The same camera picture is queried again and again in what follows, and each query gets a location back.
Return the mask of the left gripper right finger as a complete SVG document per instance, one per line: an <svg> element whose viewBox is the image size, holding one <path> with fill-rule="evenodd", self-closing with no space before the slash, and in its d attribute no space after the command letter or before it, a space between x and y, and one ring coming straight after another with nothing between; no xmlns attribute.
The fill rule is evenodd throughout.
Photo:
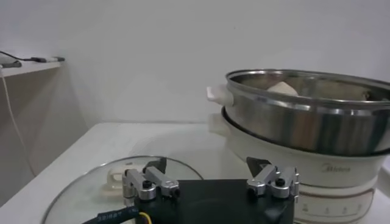
<svg viewBox="0 0 390 224"><path fill-rule="evenodd" d="M246 181L247 201L255 203L261 197L270 195L278 200L299 197L300 174L295 167L280 169L266 159L246 158L252 178Z"/></svg>

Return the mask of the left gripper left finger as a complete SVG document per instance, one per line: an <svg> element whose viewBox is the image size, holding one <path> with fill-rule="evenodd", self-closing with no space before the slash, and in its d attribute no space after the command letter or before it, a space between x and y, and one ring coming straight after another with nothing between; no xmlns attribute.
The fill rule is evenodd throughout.
<svg viewBox="0 0 390 224"><path fill-rule="evenodd" d="M125 168L122 173L124 205L156 207L180 198L178 180L166 175L167 159L149 161L141 169Z"/></svg>

